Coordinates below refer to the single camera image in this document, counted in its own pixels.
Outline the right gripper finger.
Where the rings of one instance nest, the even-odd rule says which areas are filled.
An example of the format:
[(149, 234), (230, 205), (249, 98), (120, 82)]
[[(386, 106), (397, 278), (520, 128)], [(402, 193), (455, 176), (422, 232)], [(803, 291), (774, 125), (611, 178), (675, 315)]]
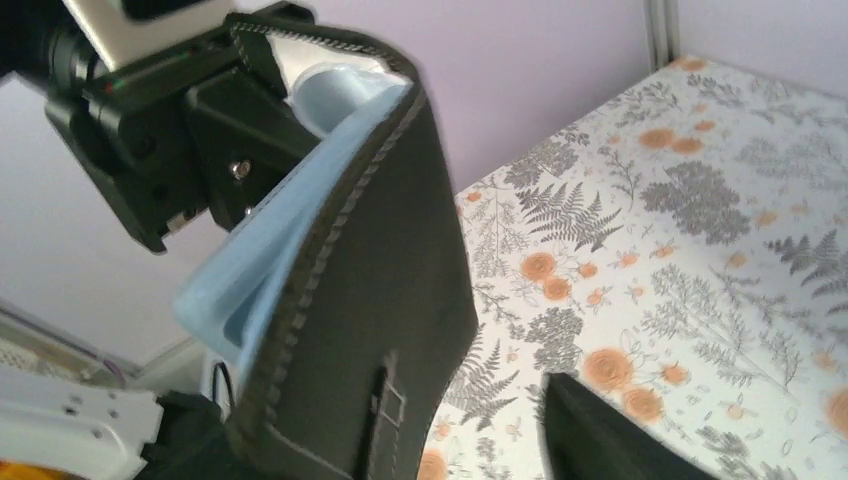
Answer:
[(542, 430), (551, 479), (702, 480), (711, 477), (566, 373), (546, 376)]

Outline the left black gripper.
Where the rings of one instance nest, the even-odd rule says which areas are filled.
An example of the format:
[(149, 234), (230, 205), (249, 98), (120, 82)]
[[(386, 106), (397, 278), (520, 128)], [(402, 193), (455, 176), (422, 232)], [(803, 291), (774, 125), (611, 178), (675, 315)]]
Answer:
[(56, 39), (45, 113), (125, 231), (153, 253), (204, 211), (233, 230), (318, 144), (288, 97), (269, 19), (315, 23), (277, 1), (231, 12), (225, 39), (194, 39), (109, 72), (84, 39)]

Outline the black leather card holder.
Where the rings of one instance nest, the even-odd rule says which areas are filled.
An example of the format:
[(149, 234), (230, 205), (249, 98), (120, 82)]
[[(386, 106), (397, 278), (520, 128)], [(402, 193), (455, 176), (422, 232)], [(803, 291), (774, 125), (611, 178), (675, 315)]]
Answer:
[[(413, 479), (430, 423), (478, 322), (452, 186), (426, 90), (400, 52), (365, 34), (307, 23), (270, 27), (281, 50), (341, 60), (310, 99), (343, 117), (193, 275), (177, 319), (238, 371), (227, 422), (194, 435), (164, 479)], [(236, 455), (229, 427), (253, 363), (254, 282), (271, 270), (272, 230), (256, 213), (307, 218), (314, 297), (283, 383), (284, 478)]]

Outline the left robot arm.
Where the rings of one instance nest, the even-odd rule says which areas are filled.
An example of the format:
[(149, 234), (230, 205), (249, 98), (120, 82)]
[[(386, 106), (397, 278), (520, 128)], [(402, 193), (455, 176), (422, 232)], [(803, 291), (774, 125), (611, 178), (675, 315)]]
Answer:
[[(221, 185), (202, 178), (199, 146), (212, 141), (209, 125), (188, 127), (177, 104), (187, 93), (247, 94), (271, 55), (237, 62), (236, 46), (256, 47), (270, 27), (312, 23), (313, 12), (280, 1), (235, 20), (211, 1), (167, 1), (138, 40), (141, 60), (160, 58), (142, 78), (156, 88), (130, 115), (131, 134), (90, 112), (89, 91), (129, 94), (140, 63), (110, 67), (84, 38), (78, 20), (57, 1), (5, 1), (1, 5), (1, 72), (18, 74), (47, 93), (48, 115), (128, 234), (149, 251), (165, 251), (163, 239), (183, 221), (210, 208), (226, 229), (235, 225)], [(289, 441), (279, 433), (283, 383), (297, 334), (314, 297), (314, 280), (303, 269), (307, 218), (292, 210), (256, 213), (272, 230), (269, 275), (254, 282), (249, 327), (253, 363), (229, 427), (238, 457), (261, 470), (290, 478), (276, 465)], [(1, 455), (90, 479), (123, 479), (138, 473), (144, 451), (158, 447), (173, 418), (209, 410), (192, 396), (112, 392), (18, 371), (1, 374)]]

